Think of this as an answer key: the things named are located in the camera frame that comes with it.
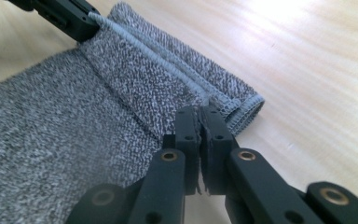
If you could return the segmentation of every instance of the wood grain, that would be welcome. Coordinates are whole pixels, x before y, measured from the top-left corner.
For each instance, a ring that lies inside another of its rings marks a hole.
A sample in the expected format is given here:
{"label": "wood grain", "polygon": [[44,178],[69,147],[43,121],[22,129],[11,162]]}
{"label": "wood grain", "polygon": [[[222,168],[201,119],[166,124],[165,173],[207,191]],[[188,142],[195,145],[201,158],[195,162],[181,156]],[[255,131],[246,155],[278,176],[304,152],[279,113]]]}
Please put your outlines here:
{"label": "wood grain", "polygon": [[[103,15],[117,1],[90,1]],[[305,190],[331,181],[358,195],[358,0],[127,1],[266,99],[238,140]],[[75,42],[0,1],[0,81]],[[229,223],[223,198],[186,198],[186,223]]]}

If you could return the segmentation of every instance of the light wood tabletop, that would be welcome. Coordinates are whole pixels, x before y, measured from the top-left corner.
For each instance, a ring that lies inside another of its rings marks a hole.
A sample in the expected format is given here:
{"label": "light wood tabletop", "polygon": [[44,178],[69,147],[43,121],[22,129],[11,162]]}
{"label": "light wood tabletop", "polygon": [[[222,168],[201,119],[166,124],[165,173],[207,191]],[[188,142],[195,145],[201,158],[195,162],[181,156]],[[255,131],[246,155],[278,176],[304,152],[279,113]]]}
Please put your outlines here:
{"label": "light wood tabletop", "polygon": [[[117,1],[89,2],[107,15]],[[298,189],[325,180],[358,196],[358,0],[127,2],[266,99],[242,147]],[[75,45],[0,1],[0,81]],[[186,197],[185,223],[230,223],[224,198]]]}

